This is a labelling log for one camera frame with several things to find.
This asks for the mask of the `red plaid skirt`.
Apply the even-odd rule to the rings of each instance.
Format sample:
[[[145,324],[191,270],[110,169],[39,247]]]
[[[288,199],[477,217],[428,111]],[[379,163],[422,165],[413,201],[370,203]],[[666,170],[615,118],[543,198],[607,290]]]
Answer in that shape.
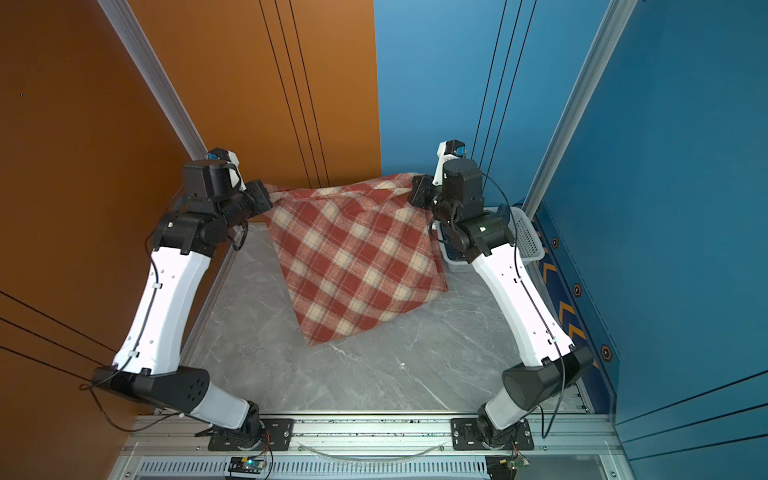
[[[408,201],[413,178],[268,186],[264,219],[308,344],[371,330],[447,292],[428,213]]]

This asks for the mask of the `white plastic laundry basket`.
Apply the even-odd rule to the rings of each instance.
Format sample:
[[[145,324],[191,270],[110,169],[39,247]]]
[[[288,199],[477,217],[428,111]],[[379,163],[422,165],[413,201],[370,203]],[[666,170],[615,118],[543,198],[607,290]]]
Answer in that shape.
[[[542,260],[545,256],[544,246],[525,212],[517,206],[509,208],[503,206],[501,216],[508,221],[510,230],[519,235],[518,251],[523,265],[527,266]],[[471,272],[471,265],[447,243],[447,235],[444,231],[445,229],[438,221],[434,221],[431,225],[430,233],[438,240],[441,256],[448,270],[453,273]]]

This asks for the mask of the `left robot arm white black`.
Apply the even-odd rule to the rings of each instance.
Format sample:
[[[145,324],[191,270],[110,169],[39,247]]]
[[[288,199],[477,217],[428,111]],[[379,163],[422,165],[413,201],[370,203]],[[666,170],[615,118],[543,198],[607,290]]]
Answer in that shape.
[[[183,168],[183,193],[149,235],[150,267],[137,311],[109,366],[85,390],[103,390],[207,424],[209,447],[252,450],[266,438],[259,408],[181,363],[181,343],[202,277],[218,247],[240,249],[235,227],[268,212],[263,183],[244,181],[235,153],[216,148]]]

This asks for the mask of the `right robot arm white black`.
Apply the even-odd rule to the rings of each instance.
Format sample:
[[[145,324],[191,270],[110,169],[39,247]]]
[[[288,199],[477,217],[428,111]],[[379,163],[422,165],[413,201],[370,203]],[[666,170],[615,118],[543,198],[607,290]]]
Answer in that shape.
[[[483,173],[474,161],[453,154],[440,158],[435,176],[414,179],[409,202],[433,214],[448,244],[480,275],[517,344],[520,363],[503,372],[500,392],[478,411],[482,442],[501,448],[528,414],[563,397],[593,355],[576,346],[548,310],[525,269],[517,234],[485,210]]]

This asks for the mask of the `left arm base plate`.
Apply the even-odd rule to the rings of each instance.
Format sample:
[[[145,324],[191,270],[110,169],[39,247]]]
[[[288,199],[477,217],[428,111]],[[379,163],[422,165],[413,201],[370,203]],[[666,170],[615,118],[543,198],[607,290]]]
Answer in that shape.
[[[289,450],[294,424],[294,420],[287,417],[267,418],[247,422],[238,430],[212,427],[200,435],[209,438],[209,451],[284,452]]]

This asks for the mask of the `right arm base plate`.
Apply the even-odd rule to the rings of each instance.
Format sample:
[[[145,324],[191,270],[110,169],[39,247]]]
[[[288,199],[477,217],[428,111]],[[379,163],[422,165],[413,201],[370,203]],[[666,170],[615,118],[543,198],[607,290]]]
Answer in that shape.
[[[526,419],[498,430],[485,418],[457,417],[450,420],[450,427],[453,449],[457,451],[532,451],[535,448]]]

